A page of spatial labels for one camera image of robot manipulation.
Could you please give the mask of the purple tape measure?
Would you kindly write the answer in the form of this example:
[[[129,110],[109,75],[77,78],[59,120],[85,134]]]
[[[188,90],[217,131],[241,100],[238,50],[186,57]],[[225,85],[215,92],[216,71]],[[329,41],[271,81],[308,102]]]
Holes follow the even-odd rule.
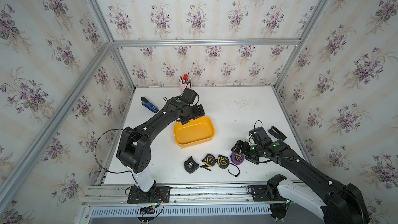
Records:
[[[239,166],[240,164],[243,163],[243,161],[244,161],[244,159],[245,159],[245,156],[244,156],[243,154],[241,154],[241,153],[238,153],[238,152],[234,152],[234,151],[233,151],[233,152],[231,153],[230,159],[231,159],[231,162],[232,162],[234,165]]]

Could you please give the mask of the yellow plastic storage box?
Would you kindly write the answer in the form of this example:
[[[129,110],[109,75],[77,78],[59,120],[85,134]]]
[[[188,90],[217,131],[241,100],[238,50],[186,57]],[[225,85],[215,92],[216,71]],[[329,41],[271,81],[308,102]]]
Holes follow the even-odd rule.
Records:
[[[173,132],[175,142],[181,148],[209,142],[215,136],[212,120],[207,116],[190,120],[187,124],[178,122],[174,125]]]

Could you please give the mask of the black yellow tape measure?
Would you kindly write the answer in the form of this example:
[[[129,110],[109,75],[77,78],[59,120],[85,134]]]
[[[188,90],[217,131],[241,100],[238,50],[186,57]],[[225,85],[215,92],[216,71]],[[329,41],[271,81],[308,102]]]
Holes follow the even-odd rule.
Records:
[[[241,174],[239,167],[237,165],[231,163],[230,159],[226,156],[218,155],[217,164],[218,164],[219,168],[221,168],[223,170],[227,170],[228,173],[234,177],[239,177]],[[235,167],[237,169],[237,173],[235,173],[235,174],[232,173],[231,170],[229,169],[230,166]]]
[[[208,153],[205,158],[202,160],[202,165],[200,168],[205,169],[207,171],[211,171],[210,168],[214,167],[217,163],[217,159],[215,158],[214,155]]]

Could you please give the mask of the black tape measure with strap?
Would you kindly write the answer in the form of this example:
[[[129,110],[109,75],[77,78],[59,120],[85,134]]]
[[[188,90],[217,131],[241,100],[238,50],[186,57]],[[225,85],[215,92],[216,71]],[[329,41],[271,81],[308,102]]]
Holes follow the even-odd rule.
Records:
[[[190,156],[183,164],[185,171],[189,174],[194,173],[198,168],[199,164]]]

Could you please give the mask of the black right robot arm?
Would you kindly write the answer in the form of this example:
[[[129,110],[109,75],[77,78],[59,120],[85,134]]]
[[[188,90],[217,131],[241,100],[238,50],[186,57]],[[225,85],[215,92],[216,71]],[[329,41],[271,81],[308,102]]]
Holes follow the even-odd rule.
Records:
[[[273,162],[299,178],[307,187],[295,185],[286,176],[277,174],[265,185],[250,186],[248,193],[255,202],[271,202],[271,216],[278,220],[286,216],[291,202],[312,212],[326,224],[368,224],[363,195],[353,184],[344,185],[316,169],[300,157],[288,144],[286,136],[275,126],[249,131],[249,141],[238,140],[231,149],[231,162],[238,166],[244,161],[255,165]]]

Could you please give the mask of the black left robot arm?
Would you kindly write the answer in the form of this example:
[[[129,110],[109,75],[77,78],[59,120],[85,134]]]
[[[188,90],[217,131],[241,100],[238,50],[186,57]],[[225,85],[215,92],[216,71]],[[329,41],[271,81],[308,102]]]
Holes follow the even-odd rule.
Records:
[[[109,129],[102,133],[94,143],[93,155],[96,164],[107,173],[130,173],[135,181],[136,189],[142,194],[153,195],[156,189],[156,181],[148,169],[152,157],[151,144],[154,139],[172,122],[176,121],[185,125],[191,120],[205,116],[203,106],[199,104],[200,96],[193,90],[187,89],[179,96],[164,100],[164,107],[143,124],[135,128]],[[100,139],[113,131],[121,132],[117,159],[127,168],[126,171],[111,171],[105,168],[96,156]]]

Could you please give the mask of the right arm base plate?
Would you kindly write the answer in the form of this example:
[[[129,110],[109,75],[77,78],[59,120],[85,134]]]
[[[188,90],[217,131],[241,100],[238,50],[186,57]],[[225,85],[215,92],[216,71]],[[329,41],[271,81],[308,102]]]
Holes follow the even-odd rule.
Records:
[[[286,183],[287,177],[278,174],[269,179],[265,185],[251,185],[248,187],[248,193],[252,195],[255,202],[277,201],[290,203],[289,199],[282,197],[278,190],[281,182]]]

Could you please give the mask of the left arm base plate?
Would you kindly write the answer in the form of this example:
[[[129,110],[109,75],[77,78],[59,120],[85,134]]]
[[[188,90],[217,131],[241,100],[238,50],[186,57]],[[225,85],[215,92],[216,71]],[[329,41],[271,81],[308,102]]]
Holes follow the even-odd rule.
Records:
[[[138,187],[133,186],[129,189],[127,195],[128,204],[141,203],[169,203],[171,187],[152,187],[148,192],[141,191]]]

